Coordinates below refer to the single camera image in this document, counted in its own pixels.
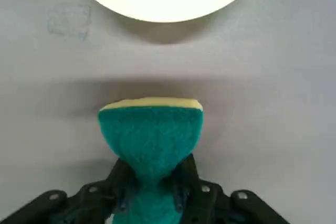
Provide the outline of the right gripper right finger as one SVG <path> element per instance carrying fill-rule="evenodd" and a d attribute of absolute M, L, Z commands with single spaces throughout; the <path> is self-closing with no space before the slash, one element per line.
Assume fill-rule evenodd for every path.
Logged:
<path fill-rule="evenodd" d="M 180 223 L 289 223 L 250 190 L 227 196 L 219 184 L 200 179 L 192 154 L 171 173 L 170 185 Z"/>

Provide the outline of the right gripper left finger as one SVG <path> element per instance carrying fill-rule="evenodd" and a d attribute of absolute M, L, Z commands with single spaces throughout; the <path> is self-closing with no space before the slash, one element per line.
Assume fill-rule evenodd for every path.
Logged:
<path fill-rule="evenodd" d="M 85 184 L 71 197 L 62 190 L 46 191 L 1 223 L 105 223 L 127 210 L 136 184 L 134 170 L 118 159 L 106 179 Z"/>

